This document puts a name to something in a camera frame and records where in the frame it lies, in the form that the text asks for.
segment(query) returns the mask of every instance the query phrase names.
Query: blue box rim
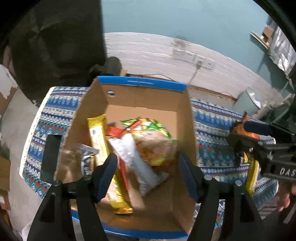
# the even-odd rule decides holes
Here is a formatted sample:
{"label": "blue box rim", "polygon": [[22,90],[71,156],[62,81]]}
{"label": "blue box rim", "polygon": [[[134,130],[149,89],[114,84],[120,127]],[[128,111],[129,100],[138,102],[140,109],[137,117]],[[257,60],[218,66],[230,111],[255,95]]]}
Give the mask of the blue box rim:
{"label": "blue box rim", "polygon": [[[76,221],[79,221],[78,212],[71,209],[72,218]],[[188,235],[185,232],[161,232],[161,231],[142,231],[136,229],[123,229],[111,226],[109,224],[103,223],[103,228],[105,232],[118,234],[128,237],[136,237],[143,239],[180,239],[188,238]]]}
{"label": "blue box rim", "polygon": [[171,80],[158,80],[126,76],[97,76],[101,84],[143,86],[183,92],[187,84]]}

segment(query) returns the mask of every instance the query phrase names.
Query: cable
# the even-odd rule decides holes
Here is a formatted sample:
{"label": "cable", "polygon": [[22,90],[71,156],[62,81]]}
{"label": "cable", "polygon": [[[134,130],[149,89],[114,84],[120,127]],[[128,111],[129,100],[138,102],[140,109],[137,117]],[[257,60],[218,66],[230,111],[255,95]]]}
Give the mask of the cable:
{"label": "cable", "polygon": [[[193,76],[192,76],[191,79],[189,80],[188,85],[191,84],[192,80],[194,79],[194,77],[196,76],[196,74],[197,74],[197,72],[198,72],[198,70],[199,70],[200,68],[201,68],[200,65],[196,65],[196,71],[194,72]],[[173,80],[172,78],[170,78],[170,77],[168,77],[168,76],[166,76],[166,75],[164,75],[164,74],[132,74],[132,75],[143,75],[143,76],[145,76],[145,75],[146,75],[146,76],[160,75],[160,76],[167,77],[167,78],[170,79],[171,81],[178,82],[178,81],[175,81],[175,80]],[[229,94],[228,92],[217,92],[217,93],[219,93],[219,94],[223,94],[223,93]]]}
{"label": "cable", "polygon": [[[166,75],[164,75],[164,74],[133,74],[133,75],[146,75],[146,76],[150,76],[150,75],[161,75],[161,76],[164,76],[164,77],[167,77]],[[170,79],[171,81],[174,81],[174,82],[177,82],[177,81],[175,81],[175,80],[173,80],[172,78],[170,78],[170,77],[167,77],[168,79]]]}

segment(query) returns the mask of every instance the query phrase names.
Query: gold wrapper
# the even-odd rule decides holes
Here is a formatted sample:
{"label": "gold wrapper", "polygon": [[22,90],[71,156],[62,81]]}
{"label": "gold wrapper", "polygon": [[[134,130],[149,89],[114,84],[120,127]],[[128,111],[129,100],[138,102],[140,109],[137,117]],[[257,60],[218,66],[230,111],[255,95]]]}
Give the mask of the gold wrapper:
{"label": "gold wrapper", "polygon": [[[96,165],[102,165],[110,153],[105,138],[105,130],[107,130],[106,115],[88,118],[87,122],[92,146],[99,149],[99,153],[96,155]],[[107,197],[110,200],[114,213],[133,213],[133,209],[129,204],[127,190],[124,188],[123,179],[118,169],[116,170],[110,183],[107,191]]]}
{"label": "gold wrapper", "polygon": [[250,160],[251,160],[251,163],[250,163],[247,181],[246,181],[246,189],[250,194],[250,196],[253,196],[255,191],[255,185],[258,179],[259,162],[255,160],[253,157],[251,157]]}

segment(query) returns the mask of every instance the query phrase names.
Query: human hand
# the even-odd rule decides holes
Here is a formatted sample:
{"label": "human hand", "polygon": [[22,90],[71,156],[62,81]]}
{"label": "human hand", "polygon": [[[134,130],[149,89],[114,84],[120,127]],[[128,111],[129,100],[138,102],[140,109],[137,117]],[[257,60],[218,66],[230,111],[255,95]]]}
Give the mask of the human hand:
{"label": "human hand", "polygon": [[283,182],[279,184],[279,190],[277,196],[277,209],[281,212],[284,208],[287,208],[290,204],[290,196],[296,195],[296,183]]}

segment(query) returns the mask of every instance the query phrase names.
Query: blue patterned fabric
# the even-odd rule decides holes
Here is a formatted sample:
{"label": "blue patterned fabric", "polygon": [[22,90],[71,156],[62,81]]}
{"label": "blue patterned fabric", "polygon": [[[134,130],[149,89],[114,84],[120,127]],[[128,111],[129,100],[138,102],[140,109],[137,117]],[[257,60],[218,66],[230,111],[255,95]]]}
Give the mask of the blue patterned fabric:
{"label": "blue patterned fabric", "polygon": [[[250,165],[244,163],[240,166],[234,165],[234,152],[226,140],[230,127],[235,122],[241,121],[243,116],[201,100],[191,100],[191,106],[198,149],[197,165],[205,175],[209,174],[220,182],[234,183],[240,180],[245,183]],[[253,118],[251,121],[264,123]],[[266,144],[275,144],[274,138],[270,136],[260,135],[260,138]],[[253,196],[256,206],[259,208],[268,202],[274,197],[277,189],[276,179],[265,178],[258,174]],[[220,200],[216,227],[222,226],[224,207],[224,200]],[[194,220],[199,208],[200,204],[197,204]]]}
{"label": "blue patterned fabric", "polygon": [[55,87],[48,99],[44,100],[46,104],[31,137],[23,170],[24,180],[41,198],[44,198],[50,188],[50,184],[40,180],[47,135],[62,135],[62,145],[64,136],[71,126],[72,118],[87,90],[86,87]]}
{"label": "blue patterned fabric", "polygon": [[[82,97],[88,88],[80,87],[55,87],[42,109],[40,119],[33,123],[34,132],[27,148],[23,178],[26,183],[41,198],[44,198],[50,184],[40,180],[40,169],[44,146],[48,134],[61,134],[65,136],[71,126]],[[240,121],[242,115],[215,106],[201,100],[191,100],[192,114],[196,130],[198,148],[197,165],[204,174],[210,174],[217,180],[233,183],[241,180],[245,183],[248,164],[234,166],[234,153],[228,146],[226,137],[229,128],[235,121]],[[266,143],[274,143],[271,137],[260,136]],[[277,180],[268,179],[258,175],[253,199],[257,207],[265,204],[277,191]],[[220,201],[216,227],[222,225],[225,202]],[[197,216],[200,205],[196,205],[194,219]]]}

